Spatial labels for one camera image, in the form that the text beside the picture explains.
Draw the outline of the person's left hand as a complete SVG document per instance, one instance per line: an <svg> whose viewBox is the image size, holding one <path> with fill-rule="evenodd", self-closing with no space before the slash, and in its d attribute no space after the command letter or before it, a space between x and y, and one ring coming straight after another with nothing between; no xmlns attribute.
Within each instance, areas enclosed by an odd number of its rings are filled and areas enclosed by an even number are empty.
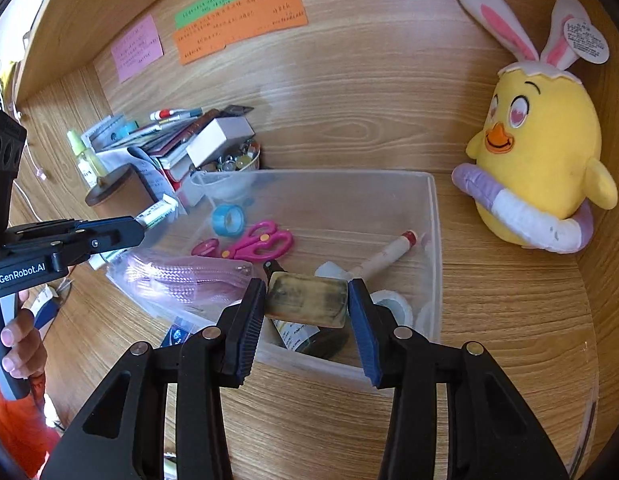
<svg viewBox="0 0 619 480"><path fill-rule="evenodd" d="M24 308L28 297L28 290L18 293L20 310L12 321L6 323L0 335L2 343L9 349L2 359L2 367L16 379L40 377L47 364L47 350L35 327L34 315Z"/></svg>

